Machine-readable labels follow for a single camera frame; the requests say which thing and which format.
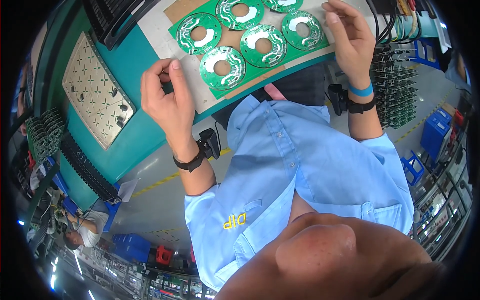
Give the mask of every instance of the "factory floor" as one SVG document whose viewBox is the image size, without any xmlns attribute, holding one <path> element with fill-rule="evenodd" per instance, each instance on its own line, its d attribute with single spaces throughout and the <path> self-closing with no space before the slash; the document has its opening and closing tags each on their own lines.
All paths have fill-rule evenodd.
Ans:
<svg viewBox="0 0 480 300">
<path fill-rule="evenodd" d="M 421 152 L 420 138 L 423 130 L 423 120 L 442 102 L 457 105 L 460 90 L 445 79 L 442 71 L 412 62 L 411 66 L 418 71 L 419 76 L 414 80 L 414 87 L 418 89 L 416 118 L 399 129 L 386 128 L 385 132 L 394 142 L 400 157 L 409 157 L 410 150 Z M 329 106 L 331 126 L 348 135 L 347 113 L 337 116 Z M 193 133 L 198 139 L 198 133 L 215 128 L 215 121 L 209 117 L 194 125 Z M 224 179 L 233 152 L 227 145 L 226 131 L 219 126 L 219 136 L 222 149 L 227 149 L 218 159 L 211 164 L 215 171 L 217 182 Z M 128 203 L 122 203 L 109 233 L 103 237 L 111 238 L 115 233 L 137 233 L 153 245 L 164 245 L 187 253 L 190 250 L 190 235 L 185 224 L 183 213 L 183 199 L 185 192 L 181 180 L 177 175 L 177 168 L 172 160 L 172 151 L 168 145 L 157 149 L 139 165 L 126 174 L 120 182 L 140 179 L 135 188 L 133 197 Z"/>
</svg>

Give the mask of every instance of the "ring-shaped pcb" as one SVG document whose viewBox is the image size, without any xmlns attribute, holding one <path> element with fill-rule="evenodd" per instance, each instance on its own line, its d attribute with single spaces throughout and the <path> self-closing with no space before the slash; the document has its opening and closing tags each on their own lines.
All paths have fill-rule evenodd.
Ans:
<svg viewBox="0 0 480 300">
<path fill-rule="evenodd" d="M 236 16 L 233 6 L 243 3 L 248 6 L 245 16 Z M 259 24 L 264 17 L 265 8 L 260 0 L 220 0 L 215 8 L 216 17 L 230 29 L 244 30 Z"/>
<path fill-rule="evenodd" d="M 260 53 L 255 48 L 256 42 L 266 38 L 272 43 L 272 49 Z M 287 41 L 280 30 L 270 25 L 257 25 L 245 31 L 240 40 L 240 51 L 245 60 L 259 68 L 270 68 L 278 65 L 287 53 Z"/>
<path fill-rule="evenodd" d="M 310 28 L 310 34 L 306 37 L 297 33 L 297 25 L 305 23 Z M 324 31 L 320 27 L 317 18 L 309 12 L 289 12 L 282 22 L 282 33 L 293 47 L 308 51 L 318 48 L 324 37 Z"/>
<path fill-rule="evenodd" d="M 230 64 L 230 73 L 217 75 L 214 66 L 217 62 L 226 60 Z M 237 86 L 245 76 L 245 60 L 232 47 L 215 47 L 207 52 L 200 62 L 200 75 L 207 85 L 215 90 L 223 91 Z"/>
<path fill-rule="evenodd" d="M 265 5 L 276 12 L 296 11 L 303 4 L 303 0 L 262 0 Z"/>
<path fill-rule="evenodd" d="M 199 26 L 206 29 L 206 35 L 202 40 L 195 41 L 190 35 L 192 30 Z M 182 21 L 176 38 L 183 51 L 191 55 L 200 55 L 213 49 L 220 41 L 221 35 L 222 27 L 214 16 L 208 13 L 194 13 Z"/>
</svg>

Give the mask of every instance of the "left hand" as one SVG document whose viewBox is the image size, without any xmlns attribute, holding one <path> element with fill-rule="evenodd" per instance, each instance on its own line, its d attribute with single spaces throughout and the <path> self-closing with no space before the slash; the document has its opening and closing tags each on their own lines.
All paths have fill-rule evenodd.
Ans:
<svg viewBox="0 0 480 300">
<path fill-rule="evenodd" d="M 162 83 L 170 81 L 174 92 L 166 95 Z M 170 147 L 190 143 L 195 107 L 180 61 L 157 61 L 143 73 L 140 85 L 142 109 L 163 129 Z"/>
</svg>

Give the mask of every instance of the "blue wristband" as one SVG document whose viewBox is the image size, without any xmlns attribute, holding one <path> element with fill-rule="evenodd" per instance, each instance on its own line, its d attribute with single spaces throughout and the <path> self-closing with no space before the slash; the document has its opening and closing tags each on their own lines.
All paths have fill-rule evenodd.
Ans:
<svg viewBox="0 0 480 300">
<path fill-rule="evenodd" d="M 357 95 L 359 97 L 370 96 L 373 93 L 373 87 L 371 82 L 370 82 L 370 85 L 364 90 L 359 90 L 357 88 L 354 88 L 350 83 L 348 83 L 348 88 L 354 95 Z"/>
</svg>

